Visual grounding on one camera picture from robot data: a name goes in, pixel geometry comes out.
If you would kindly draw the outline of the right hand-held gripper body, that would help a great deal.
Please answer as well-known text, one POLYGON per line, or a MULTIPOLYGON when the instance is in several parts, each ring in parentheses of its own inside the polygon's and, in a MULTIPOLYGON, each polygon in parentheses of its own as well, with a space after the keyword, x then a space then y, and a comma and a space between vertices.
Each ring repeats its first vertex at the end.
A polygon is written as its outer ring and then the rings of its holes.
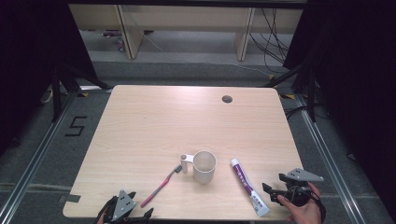
POLYGON ((312 190, 309 188, 308 183, 322 182, 324 180, 322 176, 312 174, 301 168, 295 168, 284 175, 292 179, 292 184, 286 185, 287 190, 282 195, 298 207, 307 204, 310 200, 312 190))

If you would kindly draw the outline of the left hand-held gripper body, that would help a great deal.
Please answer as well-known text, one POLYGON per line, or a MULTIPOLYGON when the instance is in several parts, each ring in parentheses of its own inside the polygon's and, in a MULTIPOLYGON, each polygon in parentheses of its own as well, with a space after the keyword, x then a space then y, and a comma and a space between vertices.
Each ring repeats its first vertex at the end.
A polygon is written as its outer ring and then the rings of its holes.
POLYGON ((98 212, 94 224, 100 219, 104 224, 147 224, 142 217, 130 217, 136 203, 130 199, 123 189, 118 196, 113 196, 98 212))

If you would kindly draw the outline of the white and purple toothpaste tube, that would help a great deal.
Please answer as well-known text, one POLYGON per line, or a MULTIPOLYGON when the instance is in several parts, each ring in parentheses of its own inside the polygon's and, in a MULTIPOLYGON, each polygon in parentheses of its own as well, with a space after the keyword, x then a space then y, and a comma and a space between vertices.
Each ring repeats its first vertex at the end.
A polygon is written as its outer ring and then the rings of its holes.
POLYGON ((235 171, 238 179, 240 180, 244 190, 246 191, 247 195, 249 196, 250 201, 252 202, 253 208, 256 212, 258 217, 263 217, 266 215, 270 209, 264 203, 261 196, 257 193, 257 191, 253 188, 253 185, 249 182, 248 177, 241 166, 238 159, 231 159, 231 166, 235 171))

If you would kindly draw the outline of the pink toothbrush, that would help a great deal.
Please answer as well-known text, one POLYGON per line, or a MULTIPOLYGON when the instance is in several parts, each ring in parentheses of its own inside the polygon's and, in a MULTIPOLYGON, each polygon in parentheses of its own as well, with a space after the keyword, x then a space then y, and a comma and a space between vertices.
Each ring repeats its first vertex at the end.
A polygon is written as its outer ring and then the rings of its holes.
POLYGON ((167 185, 169 180, 171 179, 173 174, 178 174, 182 170, 181 164, 179 164, 176 168, 174 168, 171 173, 165 178, 165 180, 161 183, 161 185, 156 188, 148 197, 146 200, 144 200, 141 204, 140 207, 143 208, 145 207, 160 191, 163 187, 167 185))

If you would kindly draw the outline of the white cup with handle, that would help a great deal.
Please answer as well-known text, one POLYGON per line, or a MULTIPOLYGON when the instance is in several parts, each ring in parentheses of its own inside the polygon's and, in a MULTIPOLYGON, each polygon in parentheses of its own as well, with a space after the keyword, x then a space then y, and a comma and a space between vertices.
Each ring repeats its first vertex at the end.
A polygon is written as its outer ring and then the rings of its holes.
POLYGON ((202 150, 194 155, 181 154, 179 158, 184 174, 188 172, 189 164, 192 165, 193 178, 198 183, 204 185, 213 179, 217 167, 217 158, 212 152, 202 150))

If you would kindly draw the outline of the person's right hand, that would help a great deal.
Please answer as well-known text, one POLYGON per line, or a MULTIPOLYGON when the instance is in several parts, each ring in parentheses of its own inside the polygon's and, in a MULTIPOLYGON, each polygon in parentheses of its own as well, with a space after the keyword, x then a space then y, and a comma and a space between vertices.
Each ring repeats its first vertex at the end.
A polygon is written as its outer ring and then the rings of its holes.
POLYGON ((288 222, 293 222, 294 224, 322 224, 321 211, 318 205, 320 192, 312 183, 308 183, 308 186, 312 190, 312 199, 304 206, 298 207, 289 202, 284 196, 277 196, 279 202, 290 212, 287 217, 288 222))

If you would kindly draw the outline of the black metal stand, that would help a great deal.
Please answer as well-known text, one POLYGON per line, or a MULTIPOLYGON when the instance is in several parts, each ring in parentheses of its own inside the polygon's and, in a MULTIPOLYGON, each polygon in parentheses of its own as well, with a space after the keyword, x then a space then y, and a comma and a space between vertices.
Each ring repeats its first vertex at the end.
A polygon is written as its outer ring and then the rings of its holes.
POLYGON ((85 73, 76 67, 67 63, 58 63, 54 66, 52 72, 52 99, 53 99, 53 117, 52 121, 56 121, 62 114, 61 103, 61 85, 64 85, 68 92, 77 93, 81 87, 77 83, 77 78, 81 77, 102 90, 111 90, 112 86, 99 80, 95 73, 85 73))
POLYGON ((294 93, 307 90, 307 114, 313 122, 315 118, 315 73, 313 68, 307 63, 302 62, 296 67, 292 68, 286 74, 271 80, 268 84, 264 85, 264 88, 273 88, 274 86, 286 81, 287 79, 296 76, 293 84, 292 91, 294 93))

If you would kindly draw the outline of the black curtain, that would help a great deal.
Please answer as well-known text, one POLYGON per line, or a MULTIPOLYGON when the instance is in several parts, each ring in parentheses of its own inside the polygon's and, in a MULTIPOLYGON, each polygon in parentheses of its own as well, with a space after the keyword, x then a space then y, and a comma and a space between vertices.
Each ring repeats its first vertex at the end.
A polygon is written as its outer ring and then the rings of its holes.
POLYGON ((0 156, 56 69, 96 77, 68 0, 0 0, 0 156))
POLYGON ((396 0, 306 0, 284 66, 307 57, 349 150, 396 221, 396 0))

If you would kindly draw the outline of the aluminium floor rail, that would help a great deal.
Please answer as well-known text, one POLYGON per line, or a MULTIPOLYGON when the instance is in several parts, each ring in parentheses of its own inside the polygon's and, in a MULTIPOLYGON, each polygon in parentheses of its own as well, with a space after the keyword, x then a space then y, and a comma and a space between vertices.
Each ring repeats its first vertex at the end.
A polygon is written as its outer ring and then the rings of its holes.
POLYGON ((302 112, 302 116, 352 224, 367 224, 357 201, 336 165, 335 160, 333 159, 332 154, 318 129, 318 125, 311 119, 306 110, 302 112))
POLYGON ((0 207, 0 224, 8 224, 13 218, 15 212, 21 204, 21 200, 23 199, 26 191, 29 189, 29 186, 35 177, 39 166, 44 160, 50 148, 50 144, 53 142, 56 133, 59 131, 67 110, 76 97, 76 93, 66 94, 64 101, 61 103, 61 111, 55 119, 50 120, 48 127, 45 129, 45 134, 40 139, 37 147, 35 147, 32 157, 24 167, 18 180, 15 183, 0 183, 0 191, 3 192, 7 190, 9 193, 4 204, 0 207))

